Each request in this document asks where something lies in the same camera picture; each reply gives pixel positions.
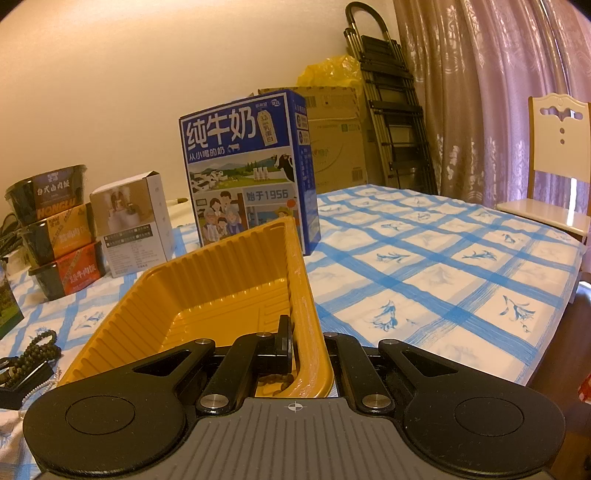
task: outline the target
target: black cable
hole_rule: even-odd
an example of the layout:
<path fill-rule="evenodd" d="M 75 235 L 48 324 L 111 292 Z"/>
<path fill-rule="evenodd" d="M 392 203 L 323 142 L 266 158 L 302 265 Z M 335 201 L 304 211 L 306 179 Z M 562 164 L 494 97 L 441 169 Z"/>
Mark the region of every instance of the black cable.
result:
<path fill-rule="evenodd" d="M 20 225 L 14 213 L 4 217 L 0 227 L 0 258 L 6 257 L 22 245 L 22 238 L 18 236 Z"/>

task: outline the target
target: white chair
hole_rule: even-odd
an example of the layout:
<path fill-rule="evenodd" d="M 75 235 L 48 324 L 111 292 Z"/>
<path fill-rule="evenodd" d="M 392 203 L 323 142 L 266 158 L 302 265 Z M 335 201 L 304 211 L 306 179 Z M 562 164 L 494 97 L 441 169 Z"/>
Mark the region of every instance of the white chair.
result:
<path fill-rule="evenodd" d="M 587 215 L 584 215 L 534 200 L 534 173 L 537 170 L 590 182 L 591 104 L 558 93 L 530 97 L 529 104 L 530 176 L 527 198 L 500 203 L 496 209 L 554 226 L 584 242 L 591 223 L 591 201 Z"/>

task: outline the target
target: stacked food bowl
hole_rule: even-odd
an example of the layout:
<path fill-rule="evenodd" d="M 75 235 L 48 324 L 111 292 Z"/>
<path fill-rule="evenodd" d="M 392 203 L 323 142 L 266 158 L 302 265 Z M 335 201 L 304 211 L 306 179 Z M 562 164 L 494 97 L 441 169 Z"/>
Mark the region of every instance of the stacked food bowl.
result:
<path fill-rule="evenodd" d="M 90 203 L 84 202 L 85 165 L 16 182 L 6 200 L 29 251 L 31 269 L 48 300 L 86 288 L 105 275 Z"/>

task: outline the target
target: chair seat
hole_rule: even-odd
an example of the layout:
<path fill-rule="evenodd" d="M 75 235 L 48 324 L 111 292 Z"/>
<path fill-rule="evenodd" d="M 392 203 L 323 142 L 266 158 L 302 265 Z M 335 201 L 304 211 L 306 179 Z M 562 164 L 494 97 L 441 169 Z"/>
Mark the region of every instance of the chair seat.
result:
<path fill-rule="evenodd" d="M 535 220 L 546 225 L 555 226 L 566 232 L 587 236 L 591 218 L 579 212 L 540 202 L 539 200 L 523 199 L 514 202 L 499 203 L 497 210 Z"/>

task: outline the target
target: red object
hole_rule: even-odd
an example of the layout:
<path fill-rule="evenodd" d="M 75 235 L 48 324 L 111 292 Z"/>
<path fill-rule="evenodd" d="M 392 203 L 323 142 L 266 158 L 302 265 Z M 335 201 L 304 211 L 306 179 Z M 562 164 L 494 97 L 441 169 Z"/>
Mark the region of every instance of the red object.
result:
<path fill-rule="evenodd" d="M 579 387 L 579 400 L 591 403 L 591 374 L 585 378 L 585 381 Z"/>
<path fill-rule="evenodd" d="M 80 291 L 102 277 L 96 264 L 94 244 L 58 258 L 56 263 L 66 295 Z"/>

